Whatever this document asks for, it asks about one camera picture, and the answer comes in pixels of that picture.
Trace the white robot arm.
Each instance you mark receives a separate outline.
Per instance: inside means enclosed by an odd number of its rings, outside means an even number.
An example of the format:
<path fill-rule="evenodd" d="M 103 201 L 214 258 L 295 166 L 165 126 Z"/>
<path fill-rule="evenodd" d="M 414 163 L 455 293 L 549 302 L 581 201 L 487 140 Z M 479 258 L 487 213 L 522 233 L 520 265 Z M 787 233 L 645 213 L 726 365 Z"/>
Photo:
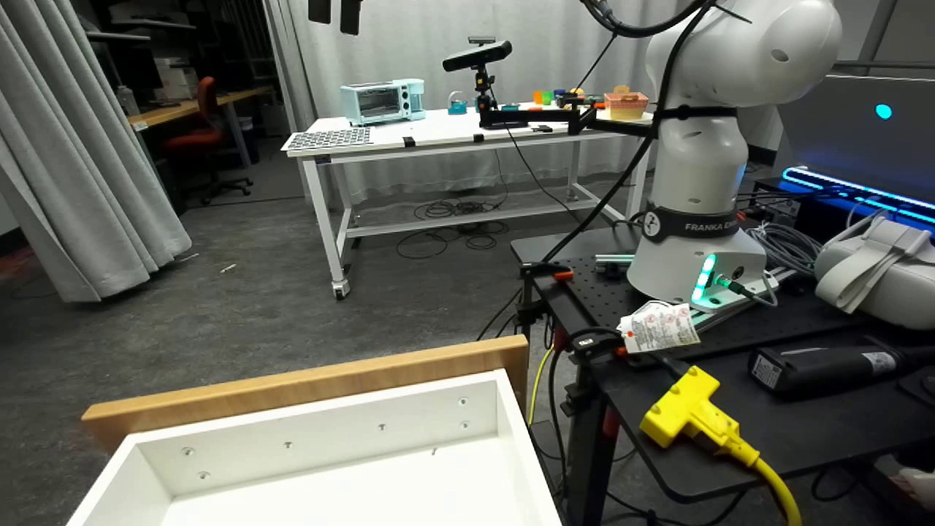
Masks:
<path fill-rule="evenodd" d="M 838 46 L 834 0 L 693 0 L 654 28 L 654 178 L 628 265 L 636 293 L 690 302 L 712 274 L 765 274 L 765 249 L 736 223 L 739 112 L 802 100 Z"/>

